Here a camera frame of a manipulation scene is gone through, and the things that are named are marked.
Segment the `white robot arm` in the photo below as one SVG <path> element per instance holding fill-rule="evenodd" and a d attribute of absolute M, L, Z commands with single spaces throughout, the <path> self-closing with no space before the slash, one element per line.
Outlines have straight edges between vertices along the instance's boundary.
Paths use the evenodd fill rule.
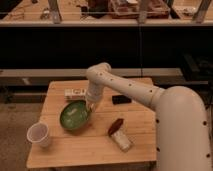
<path fill-rule="evenodd" d="M 157 171 L 213 171 L 207 112 L 195 91 L 122 78 L 107 63 L 89 67 L 86 77 L 89 104 L 99 102 L 109 87 L 155 112 Z"/>

